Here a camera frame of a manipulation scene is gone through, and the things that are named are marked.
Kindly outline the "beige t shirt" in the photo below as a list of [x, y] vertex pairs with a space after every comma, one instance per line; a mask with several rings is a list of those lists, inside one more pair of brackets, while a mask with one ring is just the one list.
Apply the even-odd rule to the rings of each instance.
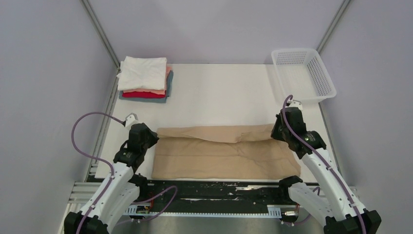
[[154, 179], [279, 180], [300, 176], [287, 143], [272, 124], [159, 128]]

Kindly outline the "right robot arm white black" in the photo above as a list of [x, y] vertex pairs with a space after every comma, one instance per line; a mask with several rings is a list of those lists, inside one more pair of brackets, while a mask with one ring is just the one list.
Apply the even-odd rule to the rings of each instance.
[[277, 115], [271, 137], [286, 142], [307, 166], [326, 199], [322, 199], [297, 176], [282, 179], [278, 197], [283, 203], [301, 205], [323, 227], [325, 234], [375, 234], [382, 222], [376, 210], [367, 210], [345, 183], [316, 131], [308, 131], [302, 105], [293, 101]]

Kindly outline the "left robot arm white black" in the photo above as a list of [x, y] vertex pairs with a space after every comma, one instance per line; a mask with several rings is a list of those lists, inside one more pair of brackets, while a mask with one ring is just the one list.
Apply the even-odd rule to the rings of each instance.
[[149, 196], [147, 179], [136, 174], [146, 152], [158, 141], [157, 133], [146, 124], [133, 124], [129, 137], [116, 153], [112, 168], [94, 195], [78, 212], [64, 219], [66, 234], [109, 234], [133, 201]]

